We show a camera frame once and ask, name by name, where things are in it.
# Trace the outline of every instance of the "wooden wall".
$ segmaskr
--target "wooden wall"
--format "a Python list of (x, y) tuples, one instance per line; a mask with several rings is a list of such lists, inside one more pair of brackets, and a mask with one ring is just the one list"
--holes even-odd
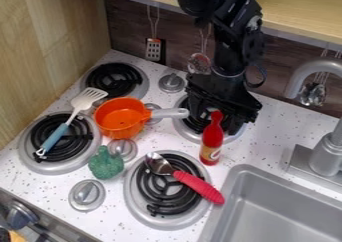
[[(105, 0), (111, 44), (114, 49), (144, 57), (145, 38), (150, 37), (151, 29), (146, 15), (146, 6), (128, 0)], [(160, 10), (158, 37), (167, 40), (167, 65), (186, 70), (188, 57), (200, 51), (200, 34), (193, 26), (193, 19), (167, 10)], [(284, 99), (282, 92), (293, 70), (301, 63), (319, 57), (323, 49), (310, 45), (267, 36), (266, 54), (263, 65), (268, 70), (267, 82), (254, 90), (257, 93), (279, 100), (298, 104)], [(213, 37), (209, 40), (208, 55), (212, 56)], [(316, 111), (342, 116), (342, 80), (330, 75), (327, 82), (328, 96), (323, 107)]]
[(103, 0), (0, 0), (0, 148), (110, 49)]

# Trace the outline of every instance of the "ketchup bottle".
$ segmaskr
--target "ketchup bottle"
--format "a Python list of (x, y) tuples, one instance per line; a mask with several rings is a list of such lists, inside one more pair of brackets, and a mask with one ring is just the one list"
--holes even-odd
[(216, 165), (219, 161), (221, 146), (223, 143), (223, 130), (221, 121), (223, 114), (221, 111), (211, 113), (211, 124), (203, 131), (200, 159), (208, 166)]

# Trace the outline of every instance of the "red spoon handle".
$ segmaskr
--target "red spoon handle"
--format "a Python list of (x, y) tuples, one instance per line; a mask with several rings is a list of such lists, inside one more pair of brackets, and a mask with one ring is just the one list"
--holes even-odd
[(189, 186), (205, 199), (212, 201), (215, 204), (224, 204), (224, 197), (222, 194), (211, 184), (203, 181), (202, 179), (183, 171), (173, 172), (173, 177), (175, 177), (181, 183)]

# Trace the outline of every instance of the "pan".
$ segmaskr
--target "pan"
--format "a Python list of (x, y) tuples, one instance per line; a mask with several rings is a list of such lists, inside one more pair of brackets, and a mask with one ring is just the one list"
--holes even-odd
[(106, 101), (95, 111), (94, 119), (103, 135), (112, 139), (130, 139), (137, 135), (151, 118), (177, 118), (189, 116), (184, 108), (148, 110), (136, 98), (120, 97)]

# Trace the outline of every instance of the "silver sink basin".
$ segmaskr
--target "silver sink basin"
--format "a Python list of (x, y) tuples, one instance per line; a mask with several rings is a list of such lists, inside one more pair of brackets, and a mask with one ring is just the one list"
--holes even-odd
[(249, 165), (231, 169), (200, 242), (342, 241), (342, 203)]

